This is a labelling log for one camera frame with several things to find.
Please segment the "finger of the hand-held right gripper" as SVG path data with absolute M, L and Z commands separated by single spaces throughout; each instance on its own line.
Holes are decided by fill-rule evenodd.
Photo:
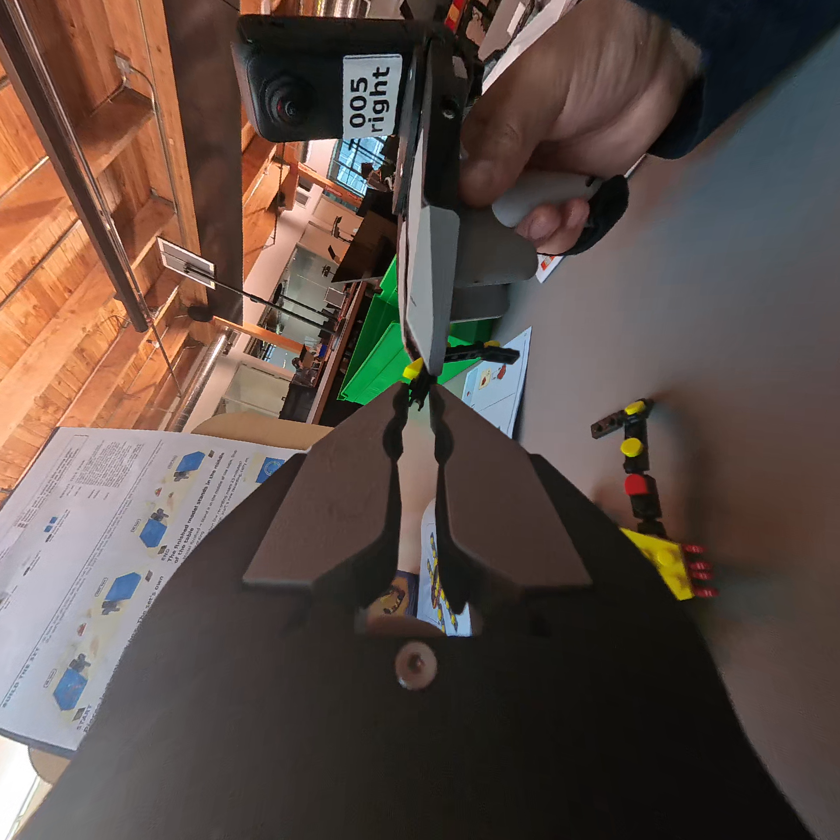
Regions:
M 421 205 L 408 212 L 401 232 L 399 311 L 406 351 L 431 375 L 445 364 L 455 288 L 459 217 L 451 209 Z

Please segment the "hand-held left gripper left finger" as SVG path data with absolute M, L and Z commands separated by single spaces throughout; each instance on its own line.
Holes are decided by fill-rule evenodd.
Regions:
M 392 385 L 314 444 L 244 583 L 312 594 L 384 594 L 403 512 L 403 388 Z

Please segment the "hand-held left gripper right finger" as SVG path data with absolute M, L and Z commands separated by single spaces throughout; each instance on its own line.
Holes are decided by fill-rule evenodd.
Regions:
M 439 580 L 453 607 L 592 586 L 527 451 L 432 387 Z

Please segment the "black lego leg yellow studs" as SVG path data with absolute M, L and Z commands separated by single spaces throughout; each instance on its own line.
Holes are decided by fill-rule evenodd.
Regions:
M 464 361 L 486 361 L 494 364 L 514 364 L 520 359 L 521 352 L 516 349 L 501 347 L 498 342 L 474 342 L 455 347 L 447 346 L 444 352 L 444 364 Z M 431 385 L 437 383 L 438 374 L 429 372 L 424 360 L 418 357 L 403 372 L 407 380 L 407 406 L 424 407 Z

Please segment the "yellow red black lego spider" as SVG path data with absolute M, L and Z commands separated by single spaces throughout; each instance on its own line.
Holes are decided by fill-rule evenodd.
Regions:
M 712 584 L 715 574 L 705 550 L 672 540 L 663 523 L 657 482 L 649 471 L 648 419 L 654 407 L 650 398 L 637 399 L 595 421 L 591 436 L 596 440 L 616 433 L 623 436 L 623 489 L 636 522 L 635 529 L 622 529 L 624 535 L 654 566 L 678 601 L 713 599 L 718 589 Z

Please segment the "person's right forearm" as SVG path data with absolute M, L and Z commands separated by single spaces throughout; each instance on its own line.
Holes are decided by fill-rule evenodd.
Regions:
M 665 160 L 694 150 L 830 35 L 838 1 L 636 1 L 700 50 L 699 76 L 648 149 Z

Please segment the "lego instruction booklet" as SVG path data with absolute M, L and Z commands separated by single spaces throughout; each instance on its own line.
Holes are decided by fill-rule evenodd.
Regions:
M 421 560 L 418 573 L 416 617 L 451 637 L 470 637 L 472 626 L 469 608 L 452 609 L 439 573 L 435 500 L 427 505 L 421 522 Z

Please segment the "small folded lego leaflet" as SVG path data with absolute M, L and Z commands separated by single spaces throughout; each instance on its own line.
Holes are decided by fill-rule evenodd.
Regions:
M 509 438 L 513 438 L 515 433 L 528 370 L 531 336 L 532 328 L 528 327 L 505 344 L 506 349 L 519 352 L 515 362 L 482 361 L 471 368 L 461 395 L 464 404 Z

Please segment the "lego set box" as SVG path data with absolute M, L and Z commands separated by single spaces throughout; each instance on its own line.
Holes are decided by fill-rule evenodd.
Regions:
M 381 633 L 404 629 L 417 620 L 418 595 L 418 574 L 399 570 L 367 607 L 365 628 Z

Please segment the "wooden board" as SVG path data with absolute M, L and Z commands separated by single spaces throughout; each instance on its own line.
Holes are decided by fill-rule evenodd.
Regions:
M 317 424 L 241 412 L 209 417 L 195 425 L 191 433 L 274 448 L 307 451 L 332 430 L 331 427 Z

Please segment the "green plastic bin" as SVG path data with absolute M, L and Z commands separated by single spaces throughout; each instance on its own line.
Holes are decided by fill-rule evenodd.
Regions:
M 389 386 L 406 382 L 402 374 L 412 361 L 403 345 L 396 283 L 394 258 L 382 279 L 382 292 L 374 296 L 364 319 L 360 337 L 339 390 L 338 400 L 342 402 L 364 405 Z M 448 345 L 457 347 L 490 340 L 494 321 L 495 319 L 491 318 L 451 324 Z M 474 363 L 473 360 L 446 363 L 444 372 L 438 377 L 439 382 L 449 382 Z

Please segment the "ceiling light panel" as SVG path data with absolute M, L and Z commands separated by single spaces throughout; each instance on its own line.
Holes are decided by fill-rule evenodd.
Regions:
M 216 267 L 213 262 L 160 236 L 156 238 L 156 244 L 164 268 L 206 288 L 216 288 Z

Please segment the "printed task sheet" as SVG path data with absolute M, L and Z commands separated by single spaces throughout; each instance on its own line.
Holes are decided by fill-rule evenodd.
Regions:
M 57 429 L 2 508 L 2 735 L 75 752 L 175 570 L 299 450 Z

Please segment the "silver ventilation duct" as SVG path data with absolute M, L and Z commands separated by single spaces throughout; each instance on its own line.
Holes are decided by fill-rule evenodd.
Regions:
M 230 340 L 231 333 L 231 328 L 221 329 L 213 341 L 206 346 L 203 355 L 197 362 L 196 369 L 186 384 L 183 396 L 180 397 L 175 408 L 172 410 L 170 419 L 163 426 L 164 431 L 173 433 L 183 432 L 187 421 L 202 396 L 204 388 L 207 386 L 214 372 L 218 358 L 223 354 Z

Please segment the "black ceiling rail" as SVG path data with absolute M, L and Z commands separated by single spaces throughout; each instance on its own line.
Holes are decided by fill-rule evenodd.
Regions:
M 118 230 L 41 58 L 19 2 L 1 2 L 2 62 L 59 181 L 87 231 L 132 325 L 150 327 L 148 309 Z

